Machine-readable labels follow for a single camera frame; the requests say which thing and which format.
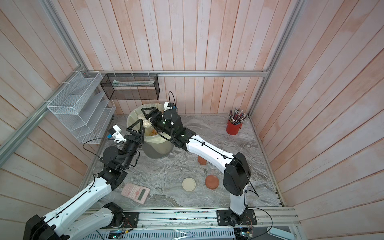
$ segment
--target pink wooden wall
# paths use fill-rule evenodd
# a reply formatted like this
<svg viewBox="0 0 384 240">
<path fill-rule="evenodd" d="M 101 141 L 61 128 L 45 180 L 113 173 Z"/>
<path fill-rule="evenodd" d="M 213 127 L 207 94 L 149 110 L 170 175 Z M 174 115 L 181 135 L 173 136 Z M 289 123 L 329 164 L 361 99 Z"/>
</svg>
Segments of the pink wooden wall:
<svg viewBox="0 0 384 240">
<path fill-rule="evenodd" d="M 384 239 L 384 1 L 308 1 L 252 117 L 309 239 Z"/>
<path fill-rule="evenodd" d="M 52 0 L 93 70 L 262 70 L 296 0 Z M 259 77 L 159 78 L 180 113 L 249 109 Z M 150 101 L 115 101 L 118 114 Z"/>
<path fill-rule="evenodd" d="M 0 144 L 76 69 L 39 0 L 0 1 Z M 96 146 L 88 146 L 94 151 Z M 93 159 L 49 114 L 0 169 L 2 239 L 77 192 Z"/>
</svg>

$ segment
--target marble tabletop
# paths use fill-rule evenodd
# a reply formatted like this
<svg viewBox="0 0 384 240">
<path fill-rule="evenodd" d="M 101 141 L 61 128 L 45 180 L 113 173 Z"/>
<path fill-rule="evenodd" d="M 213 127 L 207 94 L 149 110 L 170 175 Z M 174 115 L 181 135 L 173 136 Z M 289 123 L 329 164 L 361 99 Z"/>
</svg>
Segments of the marble tabletop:
<svg viewBox="0 0 384 240">
<path fill-rule="evenodd" d="M 113 125 L 117 124 L 126 133 L 127 116 L 114 116 Z M 252 172 L 251 182 L 260 197 L 248 192 L 246 202 L 250 207 L 279 206 L 280 201 L 274 191 L 272 181 L 266 170 L 265 160 L 259 143 L 247 120 L 239 133 L 231 136 L 226 132 L 227 117 L 223 115 L 182 115 L 183 125 L 200 135 L 204 140 L 227 152 L 245 155 Z M 104 149 L 111 146 L 113 141 L 107 141 Z M 103 164 L 98 162 L 93 173 L 100 172 Z M 92 208 L 101 208 L 104 204 L 114 202 L 123 209 L 132 208 L 205 208 L 229 207 L 230 195 L 223 186 L 223 173 L 202 166 L 197 161 L 197 155 L 173 148 L 173 151 L 162 159 L 151 159 L 141 151 L 136 167 L 126 170 L 128 175 L 123 183 L 113 192 L 96 202 Z M 215 190 L 205 186 L 205 178 L 215 174 L 220 185 Z M 187 192 L 182 188 L 182 181 L 191 177 L 196 181 L 196 188 Z M 144 204 L 139 204 L 121 195 L 125 184 L 131 182 L 151 189 Z"/>
</svg>

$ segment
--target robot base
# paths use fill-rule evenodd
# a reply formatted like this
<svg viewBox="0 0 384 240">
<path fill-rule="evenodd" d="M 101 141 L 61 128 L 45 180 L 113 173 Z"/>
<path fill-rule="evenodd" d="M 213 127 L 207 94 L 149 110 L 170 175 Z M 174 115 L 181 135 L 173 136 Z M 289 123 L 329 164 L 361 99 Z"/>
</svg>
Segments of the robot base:
<svg viewBox="0 0 384 240">
<path fill-rule="evenodd" d="M 231 210 L 217 210 L 216 216 L 219 226 L 257 225 L 253 209 L 246 209 L 241 216 L 234 214 Z"/>
</svg>

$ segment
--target red pencil cup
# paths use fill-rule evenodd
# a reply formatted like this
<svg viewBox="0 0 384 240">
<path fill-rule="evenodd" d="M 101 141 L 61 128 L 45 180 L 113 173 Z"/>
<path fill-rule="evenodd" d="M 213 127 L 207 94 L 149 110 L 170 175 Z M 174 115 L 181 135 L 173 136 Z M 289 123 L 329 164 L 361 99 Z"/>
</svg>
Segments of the red pencil cup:
<svg viewBox="0 0 384 240">
<path fill-rule="evenodd" d="M 230 121 L 227 122 L 227 133 L 230 135 L 236 135 L 239 133 L 239 129 L 243 124 L 233 125 Z"/>
</svg>

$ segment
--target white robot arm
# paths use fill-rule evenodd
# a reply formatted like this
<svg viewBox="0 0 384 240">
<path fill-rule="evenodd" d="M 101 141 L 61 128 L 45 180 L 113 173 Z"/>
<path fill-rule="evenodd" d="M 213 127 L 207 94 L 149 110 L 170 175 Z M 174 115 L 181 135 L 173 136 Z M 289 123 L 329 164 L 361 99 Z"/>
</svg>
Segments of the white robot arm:
<svg viewBox="0 0 384 240">
<path fill-rule="evenodd" d="M 183 127 L 174 105 L 166 106 L 165 104 L 164 106 L 166 110 L 163 114 L 157 108 L 143 108 L 142 111 L 158 132 L 165 132 L 171 136 L 167 140 L 179 148 L 201 156 L 224 173 L 223 185 L 230 192 L 230 207 L 228 210 L 217 211 L 218 224 L 242 225 L 246 221 L 246 216 L 254 215 L 253 210 L 247 209 L 245 204 L 245 191 L 251 176 L 245 156 L 239 152 L 237 154 L 225 152 L 206 142 L 195 132 Z M 139 123 L 139 131 L 134 131 L 133 127 Z M 127 130 L 131 135 L 124 137 L 117 125 L 109 130 L 108 137 L 123 142 L 123 148 L 120 150 L 111 146 L 105 149 L 100 159 L 104 163 L 104 169 L 91 184 L 42 218 L 35 215 L 29 219 L 25 227 L 24 240 L 75 240 L 101 227 L 109 225 L 121 227 L 126 216 L 114 203 L 106 204 L 91 216 L 76 222 L 75 220 L 95 202 L 120 185 L 127 175 L 125 170 L 129 168 L 137 149 L 144 140 L 142 120 L 139 119 Z"/>
</svg>

